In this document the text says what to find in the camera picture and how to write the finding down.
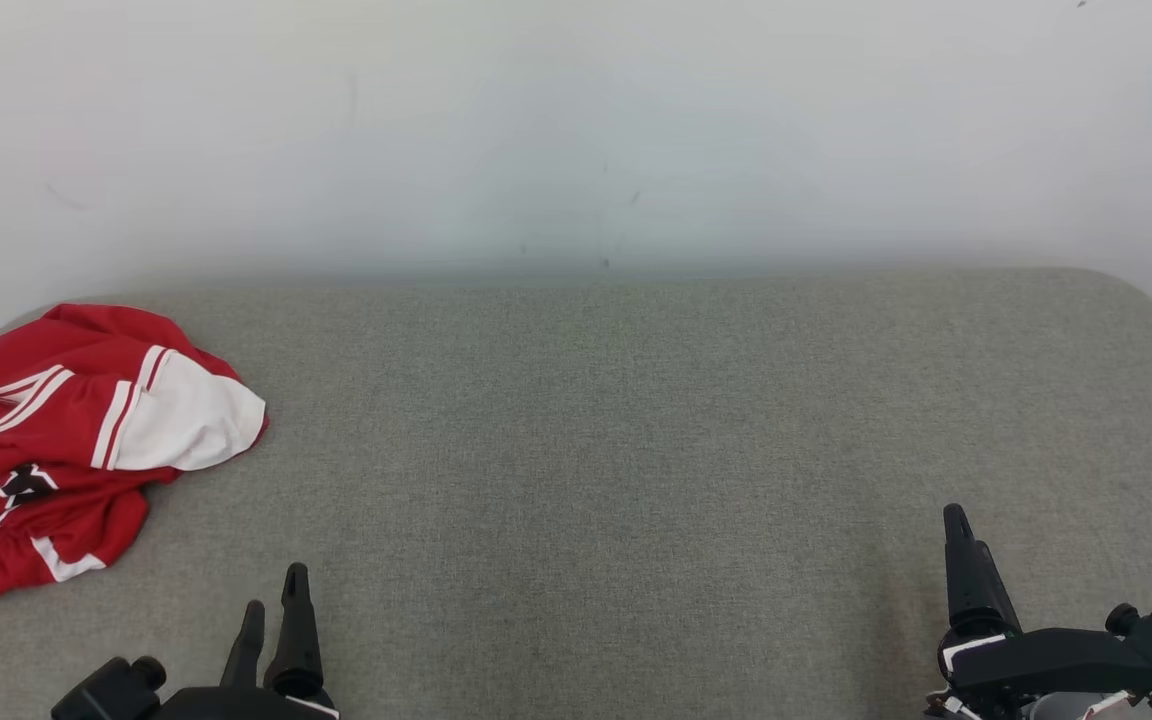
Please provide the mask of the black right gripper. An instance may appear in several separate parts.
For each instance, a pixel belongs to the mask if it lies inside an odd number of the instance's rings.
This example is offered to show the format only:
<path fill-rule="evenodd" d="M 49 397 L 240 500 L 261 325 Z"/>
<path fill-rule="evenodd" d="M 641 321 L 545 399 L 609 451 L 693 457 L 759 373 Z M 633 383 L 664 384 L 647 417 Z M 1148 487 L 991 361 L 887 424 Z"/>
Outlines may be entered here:
<path fill-rule="evenodd" d="M 1111 632 L 1021 634 L 988 544 L 975 536 L 963 506 L 943 507 L 943 533 L 948 630 L 937 717 L 1020 719 L 1021 710 L 1049 694 L 1149 691 L 1152 667 Z"/>

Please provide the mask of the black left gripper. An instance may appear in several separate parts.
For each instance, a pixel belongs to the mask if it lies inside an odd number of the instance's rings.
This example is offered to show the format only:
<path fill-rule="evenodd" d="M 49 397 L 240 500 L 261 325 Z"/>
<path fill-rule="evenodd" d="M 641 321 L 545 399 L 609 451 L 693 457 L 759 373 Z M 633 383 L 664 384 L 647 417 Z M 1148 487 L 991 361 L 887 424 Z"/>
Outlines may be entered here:
<path fill-rule="evenodd" d="M 189 687 L 173 694 L 147 720 L 340 720 L 324 687 L 306 564 L 285 571 L 282 624 L 275 652 L 257 685 L 265 637 L 265 606 L 247 602 L 237 638 L 221 673 L 220 687 Z"/>

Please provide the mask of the red white basketball jersey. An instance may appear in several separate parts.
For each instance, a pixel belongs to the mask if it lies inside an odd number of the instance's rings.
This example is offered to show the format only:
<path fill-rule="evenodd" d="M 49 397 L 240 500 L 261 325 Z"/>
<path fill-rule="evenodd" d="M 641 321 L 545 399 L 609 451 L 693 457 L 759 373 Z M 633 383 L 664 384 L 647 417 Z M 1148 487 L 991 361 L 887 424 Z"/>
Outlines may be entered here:
<path fill-rule="evenodd" d="M 52 306 L 0 334 L 0 526 L 26 503 L 223 464 L 266 425 L 265 401 L 166 316 Z"/>

